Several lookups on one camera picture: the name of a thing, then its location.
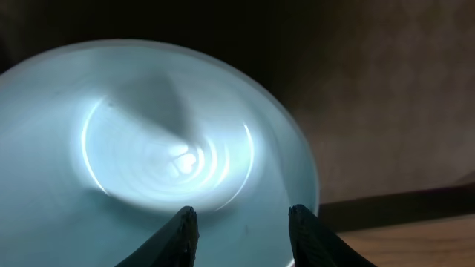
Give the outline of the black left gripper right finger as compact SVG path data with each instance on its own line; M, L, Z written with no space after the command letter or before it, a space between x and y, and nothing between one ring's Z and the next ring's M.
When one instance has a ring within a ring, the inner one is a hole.
M302 204L289 208L289 238L295 267L376 267Z

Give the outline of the light blue bowl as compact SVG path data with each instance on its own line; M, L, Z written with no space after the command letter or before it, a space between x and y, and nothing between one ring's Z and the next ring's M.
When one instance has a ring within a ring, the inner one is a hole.
M318 206L307 141L218 59L102 40L1 75L3 266L115 266L185 205L197 266L288 266L295 204Z

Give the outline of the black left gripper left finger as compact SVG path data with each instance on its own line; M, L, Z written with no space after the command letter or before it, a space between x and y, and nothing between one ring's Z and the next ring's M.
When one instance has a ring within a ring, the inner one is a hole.
M193 267L198 239L197 213L184 206L116 267Z

